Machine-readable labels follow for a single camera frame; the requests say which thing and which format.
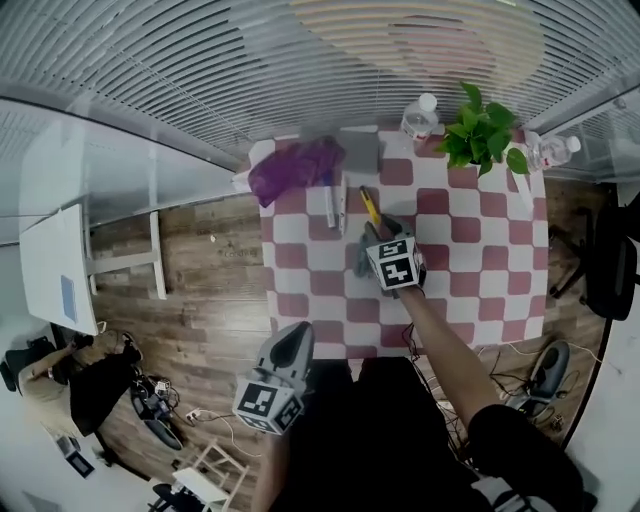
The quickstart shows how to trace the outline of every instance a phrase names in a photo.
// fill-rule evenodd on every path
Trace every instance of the plastic bottle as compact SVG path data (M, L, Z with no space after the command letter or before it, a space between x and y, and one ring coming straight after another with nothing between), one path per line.
M542 139L527 148L529 172L544 171L550 167L566 164L573 153L581 149L578 137L552 136Z
M400 129L413 141L414 150L424 144L438 126L438 114L435 112L437 105L436 97L426 92L404 109Z

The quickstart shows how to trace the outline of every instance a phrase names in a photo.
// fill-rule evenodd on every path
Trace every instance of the desk leg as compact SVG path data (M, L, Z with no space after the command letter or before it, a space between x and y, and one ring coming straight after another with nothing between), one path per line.
M158 298L166 300L167 288L164 282L164 273L162 269L162 253L160 251L160 229L158 226L158 212L152 212L150 215L151 224L151 251L140 254L132 254L130 256L117 256L115 258L105 258L101 260L93 260L87 258L87 275L103 274L105 272L114 272L138 265L153 265L153 271L156 277L156 286L158 288Z
M93 260L93 251L91 250L91 229L89 229L89 209L85 205L84 209L84 253L87 255L88 260ZM98 295L98 287L96 286L95 276L89 276L89 287L91 288L92 295Z
M151 212L149 222L151 223L151 250L158 253L158 259L153 262L153 272L156 275L158 298L161 300L167 300L167 287L164 283L164 272L162 269L162 251L160 250L160 226L158 224L158 212Z

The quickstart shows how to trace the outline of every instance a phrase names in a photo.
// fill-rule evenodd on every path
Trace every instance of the yellow tool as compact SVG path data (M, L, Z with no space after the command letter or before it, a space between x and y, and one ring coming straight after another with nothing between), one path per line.
M380 214L378 213L378 210L376 210L376 205L373 204L373 201L371 200L371 196L369 195L369 192L364 186L360 187L360 195L362 196L362 201L364 201L364 205L367 207L367 211L369 212L369 216L371 217L373 224L375 226L379 226Z

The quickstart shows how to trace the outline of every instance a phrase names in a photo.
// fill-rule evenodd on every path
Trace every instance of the white chair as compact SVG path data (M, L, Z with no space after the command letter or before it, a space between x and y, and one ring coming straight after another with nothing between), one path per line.
M215 455L217 458L213 461L206 460L210 455ZM189 464L188 457L183 462L184 465ZM227 483L231 473L222 469L222 465L229 463L238 470L238 480L230 491L225 490L224 486ZM208 470L207 476L202 474L198 468L204 467ZM176 486L178 489L186 487L191 493L198 497L204 504L203 512L207 511L219 511L226 512L229 510L231 500L240 489L244 478L249 472L249 466L243 466L236 461L231 455L229 455L223 448L221 448L217 439L213 439L209 445L202 451L195 462L188 467L179 469L173 473L176 479ZM209 476L217 477L217 481L214 482Z

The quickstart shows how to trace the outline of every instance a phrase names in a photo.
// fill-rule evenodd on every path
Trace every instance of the potted plant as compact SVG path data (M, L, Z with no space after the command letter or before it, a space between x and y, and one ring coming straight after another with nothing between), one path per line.
M502 163L516 116L500 103L483 106L482 95L475 85L464 82L460 85L470 102L460 107L457 122L445 127L444 140L436 151L449 153L447 169L472 163L480 166L478 176L482 176L491 170L494 161ZM507 152L507 165L516 174L529 173L527 159L517 148Z

